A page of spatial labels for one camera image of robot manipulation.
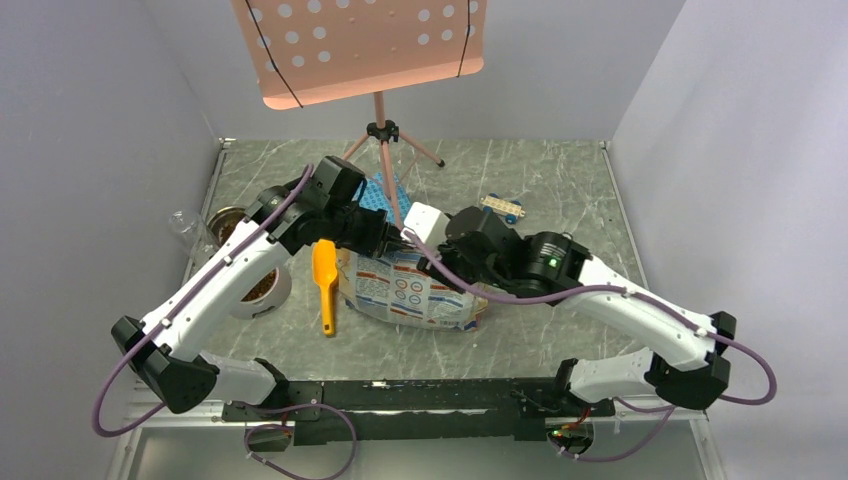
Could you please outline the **yellow plastic scoop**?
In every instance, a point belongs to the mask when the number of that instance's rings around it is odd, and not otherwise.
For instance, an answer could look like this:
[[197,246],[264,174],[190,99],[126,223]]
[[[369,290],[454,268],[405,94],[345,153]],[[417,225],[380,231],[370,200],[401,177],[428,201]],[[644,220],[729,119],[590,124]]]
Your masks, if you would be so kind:
[[326,337],[336,335],[335,292],[338,285],[336,248],[332,241],[321,239],[312,251],[313,282],[319,288],[322,332]]

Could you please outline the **pink pet food bag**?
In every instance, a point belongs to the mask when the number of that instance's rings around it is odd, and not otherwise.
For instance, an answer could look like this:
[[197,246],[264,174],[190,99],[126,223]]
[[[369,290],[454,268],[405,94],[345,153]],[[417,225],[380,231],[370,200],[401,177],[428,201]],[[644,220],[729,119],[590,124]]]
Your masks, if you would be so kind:
[[337,251],[339,291],[345,304],[369,317],[420,329],[477,329],[488,301],[458,293],[417,269],[416,252],[370,258]]

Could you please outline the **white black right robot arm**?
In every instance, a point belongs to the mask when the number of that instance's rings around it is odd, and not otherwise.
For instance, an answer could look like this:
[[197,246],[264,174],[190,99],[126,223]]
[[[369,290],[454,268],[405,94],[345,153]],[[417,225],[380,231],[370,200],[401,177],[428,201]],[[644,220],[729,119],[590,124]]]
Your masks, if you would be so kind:
[[547,304],[588,315],[630,336],[642,349],[601,360],[562,362],[554,407],[576,415],[589,404],[655,394],[704,410],[729,386],[730,362],[718,334],[735,333],[733,316],[688,311],[633,283],[566,234],[520,235],[496,214],[467,207],[449,216],[416,203],[402,235],[427,253],[420,269],[445,285],[513,305]]

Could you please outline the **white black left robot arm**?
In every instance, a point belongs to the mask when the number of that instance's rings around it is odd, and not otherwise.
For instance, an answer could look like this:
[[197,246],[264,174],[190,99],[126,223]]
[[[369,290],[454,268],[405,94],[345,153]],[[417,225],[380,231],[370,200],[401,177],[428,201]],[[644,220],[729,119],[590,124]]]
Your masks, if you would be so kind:
[[132,370],[174,414],[206,400],[233,401],[264,420],[289,404],[289,381],[268,361],[205,351],[208,338],[272,271],[319,240],[379,257],[402,246],[384,210],[360,206],[361,170],[335,156],[295,180],[263,190],[214,256],[161,306],[120,318],[111,334]]

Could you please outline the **toy block car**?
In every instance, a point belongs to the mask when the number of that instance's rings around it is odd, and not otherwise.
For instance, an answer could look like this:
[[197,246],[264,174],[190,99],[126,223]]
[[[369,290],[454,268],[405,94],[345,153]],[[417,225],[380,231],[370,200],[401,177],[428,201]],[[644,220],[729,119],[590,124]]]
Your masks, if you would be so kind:
[[526,211],[518,200],[505,200],[494,193],[480,199],[482,209],[503,218],[506,224],[515,225],[526,215]]

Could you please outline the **grey double bowl feeder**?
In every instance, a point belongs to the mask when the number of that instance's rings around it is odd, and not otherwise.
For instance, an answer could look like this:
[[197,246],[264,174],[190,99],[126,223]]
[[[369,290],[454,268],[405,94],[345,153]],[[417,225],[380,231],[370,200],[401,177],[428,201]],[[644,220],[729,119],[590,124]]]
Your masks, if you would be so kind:
[[[244,216],[244,208],[228,206],[218,210],[207,225],[219,246],[223,246]],[[268,272],[231,310],[232,317],[252,320],[280,308],[288,299],[292,278],[286,268]]]

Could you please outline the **clear water bottle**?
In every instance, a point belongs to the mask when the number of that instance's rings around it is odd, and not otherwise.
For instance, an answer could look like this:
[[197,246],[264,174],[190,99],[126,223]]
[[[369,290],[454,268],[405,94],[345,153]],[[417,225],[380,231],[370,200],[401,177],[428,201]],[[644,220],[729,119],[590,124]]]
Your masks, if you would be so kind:
[[196,255],[209,258],[217,244],[200,214],[195,211],[179,210],[168,218],[168,227],[182,250],[190,257]]

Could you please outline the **pink music stand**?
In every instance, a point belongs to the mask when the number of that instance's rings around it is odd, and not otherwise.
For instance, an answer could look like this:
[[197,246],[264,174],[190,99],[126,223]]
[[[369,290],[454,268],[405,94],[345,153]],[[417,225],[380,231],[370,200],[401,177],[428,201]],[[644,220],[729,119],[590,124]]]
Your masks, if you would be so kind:
[[370,94],[384,131],[384,94],[484,66],[488,3],[234,1],[263,103],[283,111]]

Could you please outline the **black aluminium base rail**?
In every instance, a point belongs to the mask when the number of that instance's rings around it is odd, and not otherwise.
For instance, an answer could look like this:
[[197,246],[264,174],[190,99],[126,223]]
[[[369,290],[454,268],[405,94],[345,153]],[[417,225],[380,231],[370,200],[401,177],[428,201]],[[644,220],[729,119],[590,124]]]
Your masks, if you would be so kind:
[[283,397],[295,412],[273,414],[202,400],[188,409],[224,426],[287,422],[296,446],[359,440],[433,440],[510,437],[543,441],[563,423],[621,419],[610,400],[584,406],[551,378],[472,380],[292,381]]

